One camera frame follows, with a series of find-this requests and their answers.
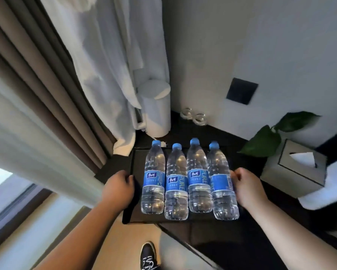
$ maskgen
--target person's left hand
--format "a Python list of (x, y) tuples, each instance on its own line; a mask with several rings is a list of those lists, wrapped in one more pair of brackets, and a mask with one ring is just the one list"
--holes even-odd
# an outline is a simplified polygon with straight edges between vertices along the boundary
[(134, 191), (134, 176), (129, 176), (124, 170), (116, 172), (107, 180), (102, 191), (100, 204), (120, 213), (130, 204), (134, 197)]

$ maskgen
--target curtain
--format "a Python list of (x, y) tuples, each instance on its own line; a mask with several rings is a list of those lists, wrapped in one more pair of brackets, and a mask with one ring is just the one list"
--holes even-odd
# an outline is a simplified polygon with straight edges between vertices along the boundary
[(93, 207), (113, 152), (35, 0), (0, 0), (0, 168)]
[(142, 129), (136, 87), (169, 82), (161, 0), (41, 0), (69, 51), (82, 89), (128, 155)]

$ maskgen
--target person's right hand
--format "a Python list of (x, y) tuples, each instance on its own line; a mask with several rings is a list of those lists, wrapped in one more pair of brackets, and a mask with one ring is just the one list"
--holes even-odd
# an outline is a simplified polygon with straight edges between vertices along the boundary
[(248, 211), (268, 201), (261, 180), (252, 172), (238, 168), (231, 171), (231, 178), (236, 187), (237, 201)]

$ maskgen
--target black sneaker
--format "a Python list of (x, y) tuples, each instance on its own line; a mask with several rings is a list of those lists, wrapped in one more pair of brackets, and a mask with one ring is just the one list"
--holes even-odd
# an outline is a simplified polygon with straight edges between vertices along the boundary
[(141, 270), (153, 270), (158, 268), (155, 246), (151, 241), (145, 242), (141, 248), (140, 267)]

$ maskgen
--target window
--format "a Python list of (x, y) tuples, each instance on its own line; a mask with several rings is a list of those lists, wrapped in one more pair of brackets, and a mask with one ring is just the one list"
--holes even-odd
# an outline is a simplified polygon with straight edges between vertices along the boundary
[(50, 193), (47, 189), (0, 169), (0, 244)]

